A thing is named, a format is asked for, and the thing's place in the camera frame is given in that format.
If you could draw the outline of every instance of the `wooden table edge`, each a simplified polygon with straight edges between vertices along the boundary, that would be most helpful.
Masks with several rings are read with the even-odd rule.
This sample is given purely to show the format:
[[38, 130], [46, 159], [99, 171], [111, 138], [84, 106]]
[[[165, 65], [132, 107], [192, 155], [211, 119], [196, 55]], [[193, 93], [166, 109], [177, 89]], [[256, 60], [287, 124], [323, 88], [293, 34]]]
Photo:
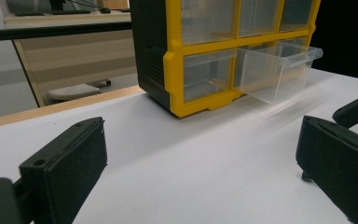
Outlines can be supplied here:
[[127, 95], [144, 92], [139, 86], [132, 86], [116, 91], [104, 92], [98, 95], [80, 98], [73, 101], [68, 101], [56, 105], [48, 105], [36, 109], [26, 110], [15, 114], [5, 115], [0, 117], [0, 126], [15, 123], [27, 119], [35, 119], [46, 115], [62, 112], [69, 109], [78, 108], [85, 105], [93, 105], [103, 101], [108, 101]]

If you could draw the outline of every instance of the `yellow frame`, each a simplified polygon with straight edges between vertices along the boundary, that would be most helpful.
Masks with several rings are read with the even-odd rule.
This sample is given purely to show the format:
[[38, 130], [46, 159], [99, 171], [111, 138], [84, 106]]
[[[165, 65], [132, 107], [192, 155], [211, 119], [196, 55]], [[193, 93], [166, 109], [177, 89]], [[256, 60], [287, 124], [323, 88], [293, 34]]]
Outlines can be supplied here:
[[[279, 32], [279, 22], [276, 22], [275, 32], [267, 35], [256, 35], [239, 37], [238, 27], [240, 23], [241, 0], [236, 1], [236, 12], [234, 22], [234, 38], [218, 42], [184, 46], [182, 42], [181, 24], [181, 0], [166, 0], [167, 15], [167, 39], [168, 51], [164, 55], [164, 80], [165, 90], [170, 93], [170, 110], [178, 117], [191, 115], [202, 110], [213, 110], [218, 107], [229, 105], [233, 100], [243, 95], [241, 91], [234, 89], [234, 68], [235, 58], [231, 60], [228, 89], [211, 94], [191, 102], [184, 100], [184, 57], [187, 55], [208, 53], [222, 49], [235, 49], [241, 46], [257, 45], [266, 42], [273, 42], [282, 39], [306, 37], [305, 45], [310, 44], [310, 38], [315, 31], [316, 16], [321, 0], [313, 0], [310, 10], [309, 24], [305, 29]], [[279, 2], [277, 21], [281, 20], [284, 0]]]

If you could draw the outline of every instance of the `white table surface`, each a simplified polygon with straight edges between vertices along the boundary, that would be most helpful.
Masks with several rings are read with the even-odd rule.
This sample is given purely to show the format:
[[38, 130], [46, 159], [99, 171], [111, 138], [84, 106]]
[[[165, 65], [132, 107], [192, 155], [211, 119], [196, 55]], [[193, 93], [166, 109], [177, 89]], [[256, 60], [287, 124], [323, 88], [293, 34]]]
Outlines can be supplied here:
[[[244, 96], [178, 119], [134, 94], [1, 126], [0, 176], [17, 180], [18, 166], [69, 126], [103, 117], [108, 166], [75, 223], [349, 223], [301, 181], [295, 155], [305, 114], [332, 120], [357, 98], [358, 79], [314, 69], [296, 104]], [[282, 105], [292, 106], [276, 113]]]

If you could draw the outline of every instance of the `storage drawer organizer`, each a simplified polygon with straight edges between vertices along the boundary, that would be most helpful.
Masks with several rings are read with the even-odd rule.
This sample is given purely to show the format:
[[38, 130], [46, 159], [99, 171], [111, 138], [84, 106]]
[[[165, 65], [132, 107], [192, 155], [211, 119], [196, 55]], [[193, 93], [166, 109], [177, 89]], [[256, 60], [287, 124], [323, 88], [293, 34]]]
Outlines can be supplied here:
[[178, 117], [304, 89], [321, 0], [130, 0], [142, 89]]

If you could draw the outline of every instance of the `black bar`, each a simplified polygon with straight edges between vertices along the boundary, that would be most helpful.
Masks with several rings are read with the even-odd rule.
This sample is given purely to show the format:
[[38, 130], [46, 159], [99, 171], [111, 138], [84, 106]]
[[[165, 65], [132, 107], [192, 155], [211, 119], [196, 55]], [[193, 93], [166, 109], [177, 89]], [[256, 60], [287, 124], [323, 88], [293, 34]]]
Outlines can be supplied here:
[[109, 31], [130, 30], [131, 22], [109, 22], [98, 24], [53, 26], [23, 29], [0, 30], [0, 41], [14, 39], [29, 39], [38, 37], [49, 37], [58, 35], [80, 35]]
[[333, 114], [333, 119], [345, 128], [358, 124], [358, 99], [342, 106]]

